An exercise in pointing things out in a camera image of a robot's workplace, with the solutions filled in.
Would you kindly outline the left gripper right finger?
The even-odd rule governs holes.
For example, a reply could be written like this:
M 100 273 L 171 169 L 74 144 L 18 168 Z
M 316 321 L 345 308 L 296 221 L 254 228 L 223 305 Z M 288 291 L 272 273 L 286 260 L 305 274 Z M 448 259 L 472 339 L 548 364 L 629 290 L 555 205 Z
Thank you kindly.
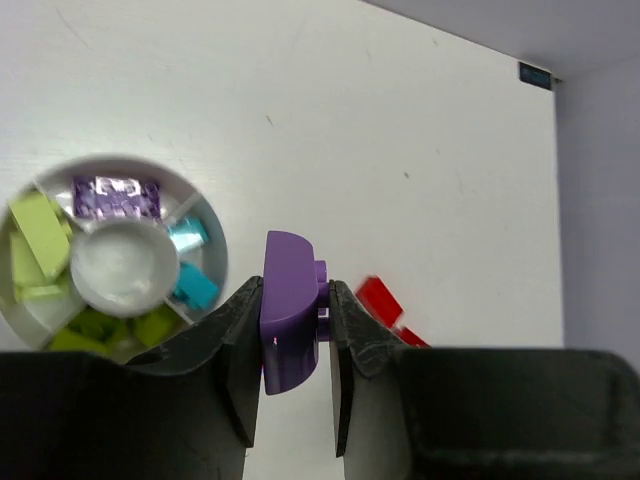
M 329 287 L 348 479 L 635 479 L 639 378 L 593 350 L 424 348 Z

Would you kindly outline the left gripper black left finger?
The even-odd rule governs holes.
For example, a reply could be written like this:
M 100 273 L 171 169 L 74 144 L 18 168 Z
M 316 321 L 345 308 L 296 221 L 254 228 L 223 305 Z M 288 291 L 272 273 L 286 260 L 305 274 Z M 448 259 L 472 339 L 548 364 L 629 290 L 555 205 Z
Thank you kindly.
M 1 356 L 5 479 L 239 479 L 253 446 L 263 281 L 118 364 L 85 352 Z

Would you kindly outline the small green lego brick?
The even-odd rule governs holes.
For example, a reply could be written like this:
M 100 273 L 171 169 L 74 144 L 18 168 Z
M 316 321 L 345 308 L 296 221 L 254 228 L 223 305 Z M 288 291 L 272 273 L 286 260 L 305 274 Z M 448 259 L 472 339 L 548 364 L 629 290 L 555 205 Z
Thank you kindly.
M 153 348 L 171 337 L 182 325 L 182 318 L 169 306 L 162 305 L 134 318 L 132 328 L 134 336 L 146 348 Z

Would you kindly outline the red lego long brick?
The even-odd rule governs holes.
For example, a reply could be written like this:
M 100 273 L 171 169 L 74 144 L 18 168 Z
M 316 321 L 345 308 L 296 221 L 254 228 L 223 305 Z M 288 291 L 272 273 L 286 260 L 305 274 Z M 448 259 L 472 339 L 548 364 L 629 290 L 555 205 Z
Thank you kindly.
M 403 308 L 378 276 L 368 276 L 356 289 L 356 298 L 365 310 L 387 328 L 393 328 L 404 313 Z

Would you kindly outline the cyan lego brick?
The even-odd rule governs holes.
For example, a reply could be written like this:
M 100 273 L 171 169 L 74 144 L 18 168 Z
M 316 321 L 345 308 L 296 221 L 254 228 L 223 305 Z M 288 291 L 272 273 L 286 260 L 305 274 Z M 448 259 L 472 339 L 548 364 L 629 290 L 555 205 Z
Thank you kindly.
M 206 310 L 212 307 L 220 293 L 213 283 L 198 267 L 190 263 L 181 263 L 173 295 L 193 310 Z

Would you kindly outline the dark green lego brick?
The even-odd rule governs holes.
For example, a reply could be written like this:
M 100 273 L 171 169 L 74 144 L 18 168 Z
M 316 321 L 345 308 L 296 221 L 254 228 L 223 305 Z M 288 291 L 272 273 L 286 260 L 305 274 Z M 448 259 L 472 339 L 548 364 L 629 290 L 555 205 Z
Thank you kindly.
M 108 356 L 128 337 L 129 328 L 124 320 L 85 309 L 53 336 L 47 349 Z

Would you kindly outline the cyan lego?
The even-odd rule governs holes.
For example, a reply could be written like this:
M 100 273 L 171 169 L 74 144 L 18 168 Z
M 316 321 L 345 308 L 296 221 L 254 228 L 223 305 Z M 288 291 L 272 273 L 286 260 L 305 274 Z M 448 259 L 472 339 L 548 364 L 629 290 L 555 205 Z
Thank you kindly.
M 201 221 L 186 216 L 180 222 L 167 228 L 169 238 L 179 255 L 198 249 L 209 242 L 209 236 Z

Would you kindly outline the light green lego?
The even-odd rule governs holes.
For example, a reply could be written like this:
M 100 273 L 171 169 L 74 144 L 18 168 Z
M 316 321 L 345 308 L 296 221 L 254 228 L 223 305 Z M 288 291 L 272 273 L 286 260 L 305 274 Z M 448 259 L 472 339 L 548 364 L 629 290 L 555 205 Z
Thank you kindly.
M 63 272 L 55 280 L 47 280 L 27 241 L 19 232 L 9 236 L 11 278 L 17 302 L 62 297 L 70 293 L 68 275 Z
M 68 263 L 70 241 L 51 201 L 33 192 L 14 200 L 9 208 L 44 278 L 55 279 Z

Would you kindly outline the red lego short brick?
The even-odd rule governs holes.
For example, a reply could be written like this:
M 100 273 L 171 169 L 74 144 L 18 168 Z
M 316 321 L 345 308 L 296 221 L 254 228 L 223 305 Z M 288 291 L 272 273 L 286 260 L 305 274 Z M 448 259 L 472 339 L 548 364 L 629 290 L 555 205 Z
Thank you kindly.
M 429 348 L 430 345 L 420 338 L 413 330 L 406 326 L 395 331 L 396 335 L 407 345 L 418 348 Z

